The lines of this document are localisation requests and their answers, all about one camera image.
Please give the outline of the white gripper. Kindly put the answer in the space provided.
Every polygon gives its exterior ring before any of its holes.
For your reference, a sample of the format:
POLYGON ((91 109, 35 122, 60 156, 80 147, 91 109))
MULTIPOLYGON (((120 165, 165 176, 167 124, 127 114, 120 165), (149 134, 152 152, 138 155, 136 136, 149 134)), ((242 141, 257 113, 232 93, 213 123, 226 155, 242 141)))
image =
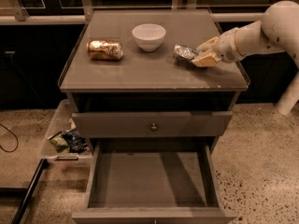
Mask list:
POLYGON ((219 37, 214 36, 208 41, 199 45, 196 50, 198 55, 192 59, 196 67, 213 67, 220 61, 225 63, 235 63, 244 59, 237 50, 235 35, 238 28, 224 32, 219 37))

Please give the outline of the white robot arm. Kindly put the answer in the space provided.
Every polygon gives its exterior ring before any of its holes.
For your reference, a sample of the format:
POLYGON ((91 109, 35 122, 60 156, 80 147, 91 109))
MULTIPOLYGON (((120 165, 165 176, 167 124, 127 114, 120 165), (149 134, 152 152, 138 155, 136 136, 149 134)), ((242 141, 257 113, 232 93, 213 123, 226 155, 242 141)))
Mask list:
POLYGON ((219 62, 235 63, 254 54, 286 51, 299 68, 299 5, 280 1, 249 25, 215 36, 196 48, 192 59, 197 67, 211 67, 219 62))

